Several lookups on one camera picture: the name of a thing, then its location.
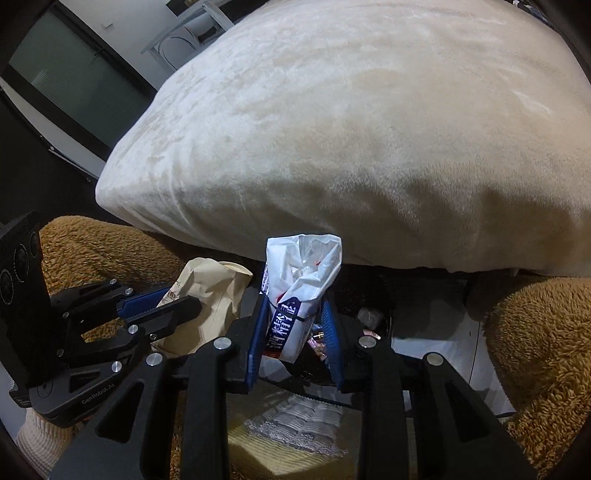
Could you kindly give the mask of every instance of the black camera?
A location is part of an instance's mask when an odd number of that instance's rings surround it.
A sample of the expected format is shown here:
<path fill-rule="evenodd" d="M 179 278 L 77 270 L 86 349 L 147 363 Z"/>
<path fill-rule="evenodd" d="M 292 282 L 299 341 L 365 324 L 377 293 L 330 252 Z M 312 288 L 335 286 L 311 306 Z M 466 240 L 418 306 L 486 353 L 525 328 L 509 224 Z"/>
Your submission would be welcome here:
<path fill-rule="evenodd" d="M 30 406 L 28 389 L 57 369 L 51 332 L 58 320 L 41 270 L 39 224 L 39 214 L 31 212 L 0 230 L 0 361 L 21 407 Z"/>

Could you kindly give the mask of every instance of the camera lens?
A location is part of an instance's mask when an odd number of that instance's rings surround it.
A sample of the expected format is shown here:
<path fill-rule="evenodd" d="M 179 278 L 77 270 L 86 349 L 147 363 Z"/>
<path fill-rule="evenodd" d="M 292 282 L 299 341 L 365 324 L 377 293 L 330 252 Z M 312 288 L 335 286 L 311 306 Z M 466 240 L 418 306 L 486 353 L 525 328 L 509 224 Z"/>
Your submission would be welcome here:
<path fill-rule="evenodd" d="M 10 305 L 14 297 L 14 285 L 8 270 L 2 270 L 0 273 L 0 297 L 6 305 Z"/>
<path fill-rule="evenodd" d="M 35 232 L 31 235 L 29 246 L 31 247 L 31 255 L 33 258 L 37 258 L 37 255 L 39 254 L 39 236 Z"/>
<path fill-rule="evenodd" d="M 19 245 L 14 251 L 14 273 L 20 282 L 24 282 L 29 273 L 29 259 L 24 245 Z"/>

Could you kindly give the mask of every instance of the beige pillow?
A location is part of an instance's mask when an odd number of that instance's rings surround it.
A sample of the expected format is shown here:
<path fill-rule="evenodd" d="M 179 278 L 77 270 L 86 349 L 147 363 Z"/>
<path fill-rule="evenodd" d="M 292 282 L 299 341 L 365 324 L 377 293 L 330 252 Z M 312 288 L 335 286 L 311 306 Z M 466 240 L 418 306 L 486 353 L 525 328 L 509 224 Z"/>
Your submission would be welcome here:
<path fill-rule="evenodd" d="M 503 0 L 283 0 L 164 84 L 100 205 L 264 260 L 333 233 L 343 261 L 591 274 L 591 86 Z"/>

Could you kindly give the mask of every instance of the white knit fabric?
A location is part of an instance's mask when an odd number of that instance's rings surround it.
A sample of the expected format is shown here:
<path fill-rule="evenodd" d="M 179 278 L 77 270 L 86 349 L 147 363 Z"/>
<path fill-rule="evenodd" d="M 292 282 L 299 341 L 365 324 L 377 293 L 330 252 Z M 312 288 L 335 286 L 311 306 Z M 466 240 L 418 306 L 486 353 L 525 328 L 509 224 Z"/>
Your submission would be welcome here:
<path fill-rule="evenodd" d="M 72 427 L 56 427 L 28 408 L 25 423 L 17 435 L 17 446 L 37 473 L 48 478 L 72 438 Z"/>

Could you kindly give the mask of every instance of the white plastic bag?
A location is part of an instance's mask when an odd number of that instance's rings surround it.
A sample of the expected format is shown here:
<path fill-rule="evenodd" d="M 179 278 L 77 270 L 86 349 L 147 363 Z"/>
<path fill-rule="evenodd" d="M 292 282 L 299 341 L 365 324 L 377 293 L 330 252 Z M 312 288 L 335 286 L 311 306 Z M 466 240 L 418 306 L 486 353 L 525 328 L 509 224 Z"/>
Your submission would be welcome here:
<path fill-rule="evenodd" d="M 336 235 L 296 235 L 267 240 L 261 291 L 271 313 L 264 354 L 295 362 L 312 327 L 320 299 L 340 270 Z"/>

